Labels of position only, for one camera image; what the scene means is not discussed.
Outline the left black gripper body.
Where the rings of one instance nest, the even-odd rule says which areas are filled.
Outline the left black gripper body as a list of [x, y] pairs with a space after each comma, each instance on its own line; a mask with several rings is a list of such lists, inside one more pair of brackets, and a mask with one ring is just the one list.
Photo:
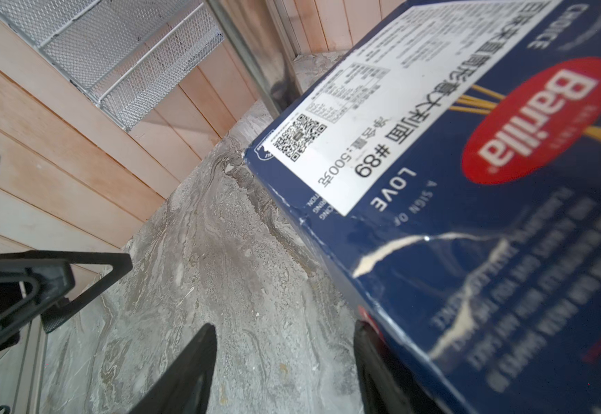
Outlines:
[[0, 351], [15, 346], [20, 331], [36, 317], [50, 333], [69, 316], [62, 308], [76, 286], [70, 263], [63, 259], [0, 259]]

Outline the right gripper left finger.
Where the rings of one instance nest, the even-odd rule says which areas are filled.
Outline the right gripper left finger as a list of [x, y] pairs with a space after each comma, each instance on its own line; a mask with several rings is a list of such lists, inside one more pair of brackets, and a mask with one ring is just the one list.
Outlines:
[[206, 413], [217, 350], [216, 328], [204, 324], [131, 413]]

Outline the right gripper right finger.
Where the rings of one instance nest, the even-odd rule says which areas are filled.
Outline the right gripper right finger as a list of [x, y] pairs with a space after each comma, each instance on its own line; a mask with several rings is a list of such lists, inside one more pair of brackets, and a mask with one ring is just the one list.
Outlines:
[[442, 410], [419, 386], [374, 328], [355, 322], [354, 355], [366, 414], [431, 414]]

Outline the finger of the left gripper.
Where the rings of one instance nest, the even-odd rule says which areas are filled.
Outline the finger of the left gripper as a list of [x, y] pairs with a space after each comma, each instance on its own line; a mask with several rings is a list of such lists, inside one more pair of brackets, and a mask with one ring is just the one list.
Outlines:
[[31, 250], [24, 252], [24, 258], [33, 260], [64, 260], [70, 265], [102, 265], [111, 269], [99, 279], [87, 285], [73, 299], [63, 298], [42, 313], [42, 325], [50, 334], [74, 317], [84, 307], [97, 299], [111, 286], [120, 281], [133, 269], [131, 256], [127, 253], [70, 252], [51, 250]]

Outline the wide blue Barilla pasta box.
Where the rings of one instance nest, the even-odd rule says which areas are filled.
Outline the wide blue Barilla pasta box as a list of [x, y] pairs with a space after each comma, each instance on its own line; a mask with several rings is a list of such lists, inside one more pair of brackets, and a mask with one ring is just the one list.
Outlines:
[[440, 413], [601, 413], [601, 1], [406, 1], [244, 158]]

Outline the white two-tier shelf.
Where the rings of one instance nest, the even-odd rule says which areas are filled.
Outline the white two-tier shelf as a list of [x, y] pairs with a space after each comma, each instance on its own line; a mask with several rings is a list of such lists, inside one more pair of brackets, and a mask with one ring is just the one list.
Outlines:
[[303, 91], [276, 3], [207, 0], [207, 5], [250, 74], [270, 115], [279, 117]]

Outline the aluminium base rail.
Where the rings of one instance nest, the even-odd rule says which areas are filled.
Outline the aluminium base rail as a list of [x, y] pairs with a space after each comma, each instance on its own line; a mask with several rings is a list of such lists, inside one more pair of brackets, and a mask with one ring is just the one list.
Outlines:
[[0, 413], [38, 413], [47, 335], [40, 318], [21, 329], [20, 341], [0, 351]]

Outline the aluminium wall frame rail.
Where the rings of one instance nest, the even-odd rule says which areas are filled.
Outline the aluminium wall frame rail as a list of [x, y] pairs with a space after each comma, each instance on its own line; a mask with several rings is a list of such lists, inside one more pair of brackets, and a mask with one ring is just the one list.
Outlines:
[[296, 2], [294, 0], [269, 0], [267, 5], [290, 58], [294, 60], [301, 55], [311, 53]]

